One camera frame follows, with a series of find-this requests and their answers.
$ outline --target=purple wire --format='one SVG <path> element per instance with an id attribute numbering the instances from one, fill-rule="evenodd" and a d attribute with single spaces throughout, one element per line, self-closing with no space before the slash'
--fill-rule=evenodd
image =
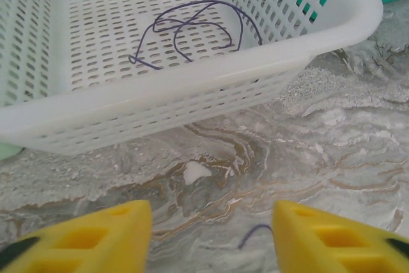
<path id="1" fill-rule="evenodd" d="M 242 249 L 245 244 L 247 243 L 248 239 L 250 239 L 250 237 L 253 235 L 253 233 L 260 229 L 260 228 L 267 228 L 269 229 L 271 232 L 273 232 L 273 230 L 271 229 L 271 226 L 268 224 L 257 224 L 255 225 L 255 227 L 253 227 L 248 233 L 246 233 L 246 235 L 244 236 L 243 240 L 240 242 L 240 244 L 238 245 L 238 249 Z"/>
<path id="2" fill-rule="evenodd" d="M 198 12 L 196 12 L 191 18 L 189 18 L 188 20 L 186 20 L 186 21 L 184 21 L 184 22 L 181 21 L 181 20 L 178 20 L 178 19 L 162 19 L 162 17 L 163 17 L 165 14 L 168 14 L 168 13 L 173 12 L 173 11 L 175 11 L 175 10 L 178 10 L 178 9 L 181 9 L 181 8 L 185 8 L 185 7 L 187 7 L 187 6 L 193 6 L 193 5 L 196 5 L 196 4 L 205 4 L 205 3 L 208 3 L 208 5 L 205 6 L 204 8 L 202 8 L 202 9 L 200 9 L 200 10 L 199 10 Z M 141 37 L 140 44 L 139 44 L 139 46 L 138 46 L 138 48 L 137 48 L 136 53 L 134 54 L 134 56 L 132 56 L 132 55 L 129 55 L 129 56 L 128 56 L 129 62 L 131 62 L 131 64 L 136 64 L 137 62 L 139 62 L 139 63 L 144 64 L 144 65 L 146 65 L 146 66 L 148 66 L 148 67 L 150 67 L 150 68 L 152 68 L 152 69 L 154 69 L 154 70 L 160 70 L 160 69 L 161 69 L 161 68 L 158 67 L 158 66 L 149 64 L 149 63 L 147 63 L 147 62 L 145 62 L 145 61 L 139 59 L 139 53 L 140 53 L 140 51 L 141 51 L 142 43 L 143 43 L 143 41 L 144 41 L 144 39 L 145 39 L 145 36 L 147 35 L 147 33 L 148 33 L 148 31 L 149 31 L 150 29 L 152 29 L 154 33 L 161 33 L 161 32 L 164 32 L 164 31 L 170 31 L 170 30 L 176 29 L 176 31 L 174 32 L 174 36 L 173 36 L 173 45 L 174 45 L 174 48 L 175 48 L 175 50 L 176 50 L 176 52 L 177 52 L 178 54 L 180 54 L 181 56 L 183 56 L 183 57 L 184 57 L 187 61 L 189 61 L 189 62 L 193 62 L 193 61 L 192 61 L 186 54 L 184 54 L 181 50 L 179 50 L 179 48 L 178 48 L 178 46 L 177 46 L 177 44 L 176 44 L 176 39 L 178 38 L 178 34 L 181 32 L 181 30 L 182 30 L 183 27 L 185 27 L 185 26 L 199 26 L 199 25 L 203 25 L 203 24 L 208 24 L 208 25 L 216 26 L 216 27 L 218 27 L 219 29 L 221 29 L 223 32 L 225 32 L 225 34 L 227 34 L 228 37 L 229 37 L 229 43 L 228 43 L 226 46 L 222 46 L 222 47 L 219 47 L 219 48 L 220 48 L 220 49 L 223 49 L 223 48 L 228 48 L 228 47 L 233 46 L 233 39 L 232 39 L 231 35 L 228 33 L 228 31 L 226 30 L 226 28 L 222 27 L 220 24 L 217 24 L 217 23 L 215 23 L 215 22 L 194 22 L 194 20 L 197 19 L 197 16 L 198 16 L 198 15 L 200 15 L 202 12 L 204 12 L 205 10 L 207 10 L 209 7 L 214 6 L 214 5 L 216 5 L 216 4 L 224 4 L 224 5 L 229 6 L 230 8 L 234 9 L 234 11 L 236 12 L 236 14 L 237 14 L 238 17 L 239 17 L 241 29 L 240 29 L 240 38 L 239 38 L 239 42 L 238 42 L 237 51 L 240 50 L 240 47 L 241 47 L 241 44 L 242 44 L 243 29 L 244 29 L 243 20 L 242 20 L 241 14 L 242 14 L 244 17 L 246 17 L 246 18 L 252 23 L 254 29 L 256 30 L 256 34 L 257 34 L 257 36 L 258 36 L 258 38 L 259 38 L 259 42 L 258 42 L 258 43 L 259 43 L 259 45 L 262 45 L 262 38 L 261 38 L 261 35 L 260 35 L 260 33 L 259 33 L 258 29 L 257 29 L 256 24 L 255 24 L 254 21 L 251 19 L 251 17 L 248 16 L 248 15 L 247 15 L 243 10 L 241 10 L 239 7 L 237 7 L 237 6 L 233 5 L 233 4 L 229 4 L 229 3 L 227 3 L 227 2 L 224 2 L 224 1 L 219 1 L 219 0 L 194 1 L 194 2 L 191 2 L 191 3 L 186 3 L 186 4 L 181 4 L 181 5 L 179 5 L 179 6 L 175 6 L 175 7 L 173 7 L 173 8 L 170 8 L 170 9 L 168 9 L 168 10 L 162 12 L 160 15 L 158 15 L 157 18 L 155 19 L 155 21 L 154 21 L 152 24 L 150 24 L 150 25 L 145 29 L 145 31 L 144 31 L 144 33 L 143 33 L 143 35 L 142 35 L 142 37 Z M 156 27 L 158 24 L 161 24 L 161 23 L 164 23 L 164 22 L 178 22 L 178 23 L 180 23 L 180 24 L 175 25 L 175 26 L 171 26 L 171 27 L 164 27 L 164 28 L 162 28 L 162 29 L 155 29 L 155 27 Z"/>

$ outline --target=purple cable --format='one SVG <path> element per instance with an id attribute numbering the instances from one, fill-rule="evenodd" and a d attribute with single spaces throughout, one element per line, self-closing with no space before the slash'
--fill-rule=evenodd
<path id="1" fill-rule="evenodd" d="M 175 10 L 178 10 L 178 9 L 181 9 L 181 8 L 185 8 L 185 7 L 187 7 L 187 6 L 193 6 L 193 5 L 196 5 L 196 4 L 206 4 L 206 3 L 208 3 L 207 6 L 205 6 L 205 7 L 202 8 L 202 9 L 200 9 L 198 12 L 196 12 L 191 18 L 189 18 L 189 19 L 186 20 L 185 22 L 183 22 L 183 21 L 181 21 L 181 20 L 178 20 L 178 19 L 162 19 L 162 17 L 163 17 L 165 14 L 168 14 L 168 13 L 173 12 L 173 11 L 175 11 Z M 136 51 L 135 55 L 134 55 L 134 56 L 132 56 L 132 55 L 129 55 L 129 56 L 128 56 L 129 62 L 131 62 L 131 64 L 136 64 L 137 62 L 139 62 L 139 63 L 144 64 L 144 65 L 146 65 L 146 66 L 148 66 L 148 67 L 150 67 L 150 68 L 152 68 L 152 69 L 154 69 L 154 70 L 160 70 L 160 69 L 161 69 L 160 67 L 157 67 L 157 66 L 155 66 L 155 65 L 149 64 L 149 63 L 143 61 L 142 59 L 139 59 L 139 53 L 140 53 L 140 51 L 141 51 L 141 47 L 142 47 L 143 41 L 144 41 L 145 36 L 147 35 L 147 33 L 148 33 L 148 31 L 149 31 L 150 29 L 152 29 L 154 33 L 161 33 L 161 32 L 164 32 L 164 31 L 170 31 L 170 30 L 176 29 L 176 31 L 174 32 L 174 36 L 173 36 L 173 45 L 174 45 L 174 48 L 175 48 L 175 50 L 176 50 L 176 52 L 177 52 L 178 54 L 180 54 L 181 56 L 183 56 L 183 57 L 184 57 L 187 61 L 189 61 L 189 62 L 193 62 L 193 61 L 192 61 L 186 54 L 184 54 L 181 50 L 179 50 L 179 48 L 178 48 L 178 46 L 177 46 L 177 43 L 176 43 L 176 39 L 178 38 L 178 34 L 181 32 L 181 30 L 182 30 L 183 27 L 185 27 L 185 26 L 198 26 L 198 25 L 203 25 L 203 24 L 208 24 L 208 25 L 216 26 L 216 27 L 218 27 L 219 29 L 221 29 L 223 32 L 225 32 L 225 34 L 227 34 L 228 37 L 229 37 L 229 43 L 228 43 L 226 46 L 222 46 L 222 47 L 219 47 L 219 48 L 220 48 L 220 49 L 223 49 L 223 48 L 228 48 L 228 47 L 233 46 L 233 39 L 232 39 L 231 35 L 230 35 L 230 34 L 228 33 L 228 31 L 227 31 L 224 27 L 222 27 L 220 24 L 217 24 L 217 23 L 215 23 L 215 22 L 194 22 L 194 20 L 197 19 L 197 16 L 198 16 L 198 15 L 200 15 L 202 12 L 204 12 L 205 10 L 207 10 L 209 7 L 214 6 L 214 5 L 216 5 L 216 4 L 224 4 L 224 5 L 229 6 L 230 8 L 234 9 L 234 11 L 236 12 L 236 14 L 237 14 L 238 17 L 239 17 L 241 29 L 240 29 L 240 38 L 239 38 L 239 42 L 238 42 L 237 51 L 240 50 L 240 47 L 241 47 L 241 44 L 242 44 L 242 38 L 243 38 L 243 20 L 242 20 L 242 16 L 241 16 L 241 15 L 243 15 L 244 17 L 246 17 L 246 18 L 252 23 L 254 29 L 256 30 L 256 34 L 257 34 L 257 36 L 258 36 L 258 38 L 259 38 L 259 42 L 258 42 L 258 43 L 259 43 L 259 45 L 262 45 L 262 38 L 261 38 L 261 35 L 260 35 L 260 33 L 259 33 L 258 29 L 257 29 L 256 24 L 255 24 L 254 21 L 251 19 L 251 17 L 249 17 L 243 10 L 241 10 L 241 9 L 238 8 L 237 6 L 234 6 L 233 4 L 229 4 L 229 3 L 227 3 L 227 2 L 219 1 L 219 0 L 194 1 L 194 2 L 191 2 L 191 3 L 181 4 L 181 5 L 179 5 L 179 6 L 175 6 L 174 8 L 170 8 L 170 9 L 168 9 L 168 10 L 162 12 L 160 15 L 158 15 L 157 18 L 155 19 L 155 21 L 154 21 L 152 24 L 150 24 L 150 25 L 145 29 L 145 31 L 144 31 L 144 33 L 143 33 L 143 35 L 142 35 L 142 37 L 141 37 L 141 42 L 140 42 L 140 44 L 139 44 L 139 46 L 138 46 L 138 48 L 137 48 L 137 51 Z M 175 26 L 171 26 L 171 27 L 164 27 L 164 28 L 162 28 L 162 29 L 155 29 L 155 27 L 156 27 L 158 24 L 165 23 L 165 22 L 177 22 L 177 23 L 180 23 L 180 24 L 175 25 Z"/>
<path id="2" fill-rule="evenodd" d="M 246 233 L 246 235 L 244 236 L 243 240 L 240 242 L 240 244 L 238 245 L 238 249 L 242 249 L 245 244 L 247 243 L 248 239 L 250 239 L 250 237 L 252 236 L 252 234 L 258 230 L 259 228 L 267 228 L 269 229 L 271 232 L 273 232 L 273 230 L 271 229 L 271 226 L 268 224 L 257 224 L 255 225 L 255 227 L 253 227 L 248 233 Z"/>

